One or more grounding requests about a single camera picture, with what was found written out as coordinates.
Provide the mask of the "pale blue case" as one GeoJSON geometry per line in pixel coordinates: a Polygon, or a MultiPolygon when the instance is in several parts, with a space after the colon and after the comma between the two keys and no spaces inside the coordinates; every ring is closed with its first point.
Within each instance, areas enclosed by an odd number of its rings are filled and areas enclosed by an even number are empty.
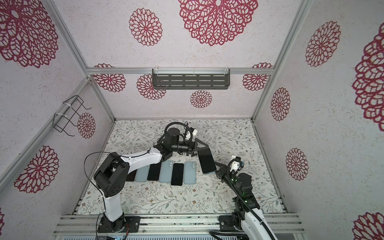
{"type": "Polygon", "coordinates": [[[184,184],[194,185],[196,183],[196,162],[186,162],[184,169],[184,184]]]}
{"type": "Polygon", "coordinates": [[[135,182],[144,183],[148,180],[150,166],[144,166],[142,168],[137,169],[137,173],[135,176],[135,182]]]}

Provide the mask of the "bare black phone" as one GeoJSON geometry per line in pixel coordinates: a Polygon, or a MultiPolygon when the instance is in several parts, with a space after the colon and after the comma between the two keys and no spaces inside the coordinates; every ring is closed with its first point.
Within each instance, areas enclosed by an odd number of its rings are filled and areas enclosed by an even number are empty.
{"type": "Polygon", "coordinates": [[[159,180],[161,166],[162,166],[162,163],[150,165],[150,169],[149,169],[149,173],[148,173],[148,177],[147,177],[148,181],[158,181],[159,180]]]}
{"type": "Polygon", "coordinates": [[[182,186],[184,178],[184,164],[175,163],[173,165],[171,185],[182,186]]]}
{"type": "Polygon", "coordinates": [[[137,170],[134,170],[134,171],[130,172],[130,173],[127,175],[126,181],[127,181],[127,182],[134,182],[134,181],[135,181],[135,178],[136,178],[136,174],[137,174],[137,170]]]}

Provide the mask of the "light blue phone case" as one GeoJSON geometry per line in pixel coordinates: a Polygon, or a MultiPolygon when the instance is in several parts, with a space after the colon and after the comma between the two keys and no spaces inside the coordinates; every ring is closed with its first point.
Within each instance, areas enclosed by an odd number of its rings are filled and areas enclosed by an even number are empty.
{"type": "Polygon", "coordinates": [[[172,180],[172,173],[173,173],[173,165],[174,161],[167,160],[162,162],[161,164],[161,170],[159,175],[159,182],[160,183],[170,183],[172,180]]]}

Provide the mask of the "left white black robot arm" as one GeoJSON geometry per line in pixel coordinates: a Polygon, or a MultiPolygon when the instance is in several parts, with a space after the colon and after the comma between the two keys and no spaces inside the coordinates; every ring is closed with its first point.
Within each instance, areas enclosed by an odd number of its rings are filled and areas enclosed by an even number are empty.
{"type": "Polygon", "coordinates": [[[149,150],[129,155],[109,153],[96,170],[93,179],[95,186],[103,196],[104,218],[110,223],[123,222],[125,219],[120,192],[130,173],[143,167],[161,164],[168,160],[174,152],[194,157],[209,148],[208,144],[194,138],[192,128],[185,124],[181,125],[186,128],[186,133],[181,134],[179,129],[167,126],[163,135],[149,150]]]}

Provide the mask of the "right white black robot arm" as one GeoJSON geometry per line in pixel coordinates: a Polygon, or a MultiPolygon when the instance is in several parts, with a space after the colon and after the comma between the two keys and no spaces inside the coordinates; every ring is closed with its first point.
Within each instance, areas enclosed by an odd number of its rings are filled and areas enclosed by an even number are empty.
{"type": "Polygon", "coordinates": [[[235,209],[231,215],[219,216],[220,231],[233,232],[236,237],[248,240],[276,240],[259,203],[252,193],[252,177],[237,172],[243,166],[233,163],[235,168],[218,164],[217,177],[236,194],[233,198],[235,209]]]}

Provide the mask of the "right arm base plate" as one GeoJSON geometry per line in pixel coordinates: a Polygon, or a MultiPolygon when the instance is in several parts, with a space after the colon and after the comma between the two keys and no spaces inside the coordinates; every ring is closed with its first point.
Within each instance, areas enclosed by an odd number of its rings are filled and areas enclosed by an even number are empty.
{"type": "Polygon", "coordinates": [[[218,217],[221,232],[241,232],[241,221],[237,217],[221,215],[218,217]]]}

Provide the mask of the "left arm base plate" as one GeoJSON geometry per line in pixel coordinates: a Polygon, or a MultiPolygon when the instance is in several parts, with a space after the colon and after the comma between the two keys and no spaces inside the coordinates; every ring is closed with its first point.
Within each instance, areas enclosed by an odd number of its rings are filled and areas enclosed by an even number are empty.
{"type": "Polygon", "coordinates": [[[107,217],[103,216],[98,228],[97,233],[137,233],[140,226],[141,217],[127,216],[120,217],[114,222],[111,222],[107,217]]]}

